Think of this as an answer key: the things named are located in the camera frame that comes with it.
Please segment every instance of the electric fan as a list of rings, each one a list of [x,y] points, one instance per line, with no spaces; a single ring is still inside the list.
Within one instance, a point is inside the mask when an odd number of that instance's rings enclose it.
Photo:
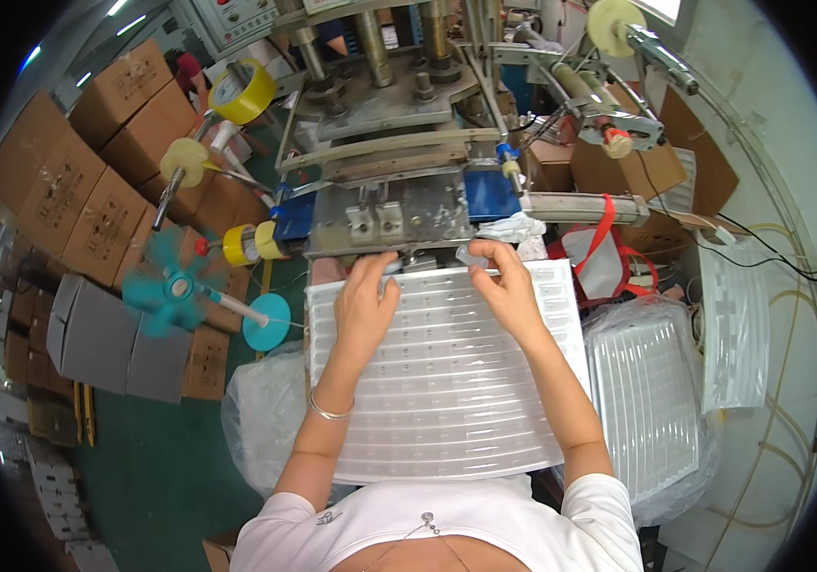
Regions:
[[[251,348],[268,351],[281,343],[291,324],[288,302],[277,294],[265,294],[247,306],[221,292],[227,275],[216,271],[213,264],[221,252],[193,255],[184,265],[180,259],[182,241],[183,230],[176,226],[152,234],[142,262],[126,273],[123,301],[154,317],[146,320],[148,326],[142,333],[163,337],[171,325],[192,330],[205,320],[208,304],[215,303],[243,316],[242,330]]]

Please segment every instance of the green floor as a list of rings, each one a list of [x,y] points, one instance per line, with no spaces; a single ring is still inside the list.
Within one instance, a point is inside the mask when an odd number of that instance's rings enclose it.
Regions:
[[[264,129],[250,130],[263,141]],[[271,155],[254,156],[250,172],[277,184]],[[303,260],[273,264],[269,287],[291,306],[291,320],[303,322]],[[254,271],[262,280],[262,264]],[[259,294],[251,282],[247,302]],[[288,339],[301,339],[293,327]],[[231,337],[227,381],[236,366],[255,359],[243,336]],[[183,399],[164,404],[131,395],[94,392],[96,446],[74,450],[82,473],[87,516],[116,559],[120,572],[207,572],[202,549],[208,536],[234,528],[256,515],[262,498],[246,485],[227,451],[221,403]]]

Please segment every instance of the red bag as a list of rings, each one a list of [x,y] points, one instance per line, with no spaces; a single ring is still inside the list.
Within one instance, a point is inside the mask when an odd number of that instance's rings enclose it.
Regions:
[[[576,225],[546,247],[552,260],[564,257],[571,259],[574,288],[582,307],[608,302],[619,297],[624,291],[637,296],[647,296],[656,291],[659,281],[654,265],[646,257],[630,246],[622,245],[620,232],[612,225],[615,219],[614,203],[609,195],[603,196],[605,212],[599,224],[584,228],[578,228],[580,225]],[[643,259],[650,268],[650,275],[653,277],[651,290],[628,282],[631,278],[629,255]]]

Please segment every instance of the white t-shirt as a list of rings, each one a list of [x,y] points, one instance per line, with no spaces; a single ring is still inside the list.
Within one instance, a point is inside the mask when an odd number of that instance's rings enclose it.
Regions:
[[[564,492],[562,512],[530,498],[529,476],[390,480],[363,487],[316,513],[280,492],[240,530],[231,572],[328,572],[371,544],[400,540],[433,513],[441,535],[471,536],[501,548],[532,572],[640,572],[627,489],[608,475],[585,475]],[[422,528],[409,538],[430,538]]]

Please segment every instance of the gray box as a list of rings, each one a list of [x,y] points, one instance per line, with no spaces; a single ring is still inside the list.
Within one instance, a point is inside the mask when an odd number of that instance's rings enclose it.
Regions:
[[[125,394],[140,318],[83,276],[63,276],[46,334],[53,366],[77,383]]]
[[[146,336],[141,332],[146,331],[146,322],[150,319],[153,319],[151,314],[143,314],[136,332],[126,393],[178,404],[183,396],[186,357],[193,334],[170,326],[165,337]]]

